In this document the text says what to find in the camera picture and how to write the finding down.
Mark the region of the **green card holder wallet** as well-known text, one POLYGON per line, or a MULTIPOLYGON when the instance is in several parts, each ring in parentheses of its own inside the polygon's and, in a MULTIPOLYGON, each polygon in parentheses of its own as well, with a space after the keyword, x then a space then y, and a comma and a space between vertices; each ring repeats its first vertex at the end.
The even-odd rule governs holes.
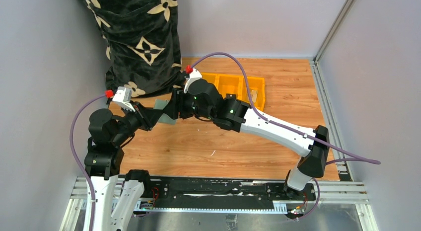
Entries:
MULTIPOLYGON (((161 109, 163 110, 166 105, 169 103, 168 99, 156 99, 155 100, 155 104, 154 104, 154 109, 161 109)), ((169 125, 175 125, 176 124, 176 120, 170 118, 170 116, 168 116, 166 113, 163 113, 160 118, 158 119, 158 123, 162 123, 162 124, 169 124, 169 125)))

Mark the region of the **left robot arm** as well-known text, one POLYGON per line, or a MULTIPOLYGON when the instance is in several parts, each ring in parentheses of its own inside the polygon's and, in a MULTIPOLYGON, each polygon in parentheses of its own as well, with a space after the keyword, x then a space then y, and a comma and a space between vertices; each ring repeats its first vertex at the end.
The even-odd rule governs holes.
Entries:
POLYGON ((154 184, 147 170, 132 169, 123 181, 117 203, 113 202, 115 188, 119 182, 123 147, 137 130, 150 131, 163 112, 145 108, 134 103, 133 111, 123 117, 102 108, 89 118, 88 153, 84 159, 88 175, 89 194, 92 196, 90 223, 95 231, 125 231, 136 208, 146 214, 151 211, 158 198, 167 196, 167 185, 154 184))

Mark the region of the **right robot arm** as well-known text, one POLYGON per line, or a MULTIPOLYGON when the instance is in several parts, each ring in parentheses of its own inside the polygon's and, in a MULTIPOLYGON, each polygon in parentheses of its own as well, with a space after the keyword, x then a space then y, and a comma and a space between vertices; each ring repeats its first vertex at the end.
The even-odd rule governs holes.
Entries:
POLYGON ((283 192, 301 192, 313 178, 325 175, 329 148, 329 131, 323 125, 300 127, 264 114, 251 104, 222 97, 217 88, 199 79, 187 88, 174 88, 171 98, 160 109, 169 118, 205 118, 217 127, 266 138, 289 148, 300 159, 286 176, 283 192))

